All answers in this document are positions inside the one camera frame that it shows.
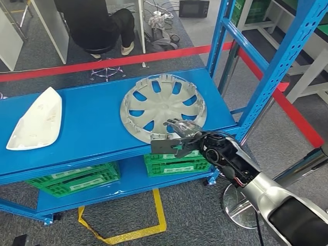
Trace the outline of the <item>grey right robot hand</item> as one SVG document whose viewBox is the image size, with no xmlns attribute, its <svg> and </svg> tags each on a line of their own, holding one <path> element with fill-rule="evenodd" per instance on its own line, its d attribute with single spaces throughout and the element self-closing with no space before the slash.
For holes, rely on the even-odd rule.
<svg viewBox="0 0 328 246">
<path fill-rule="evenodd" d="M 194 121 L 173 118 L 167 119 L 163 125 L 171 127 L 175 133 L 183 140 L 182 149 L 179 150 L 174 155 L 175 157 L 182 158 L 192 151 L 201 150 L 200 142 L 203 135 L 203 129 Z"/>
</svg>

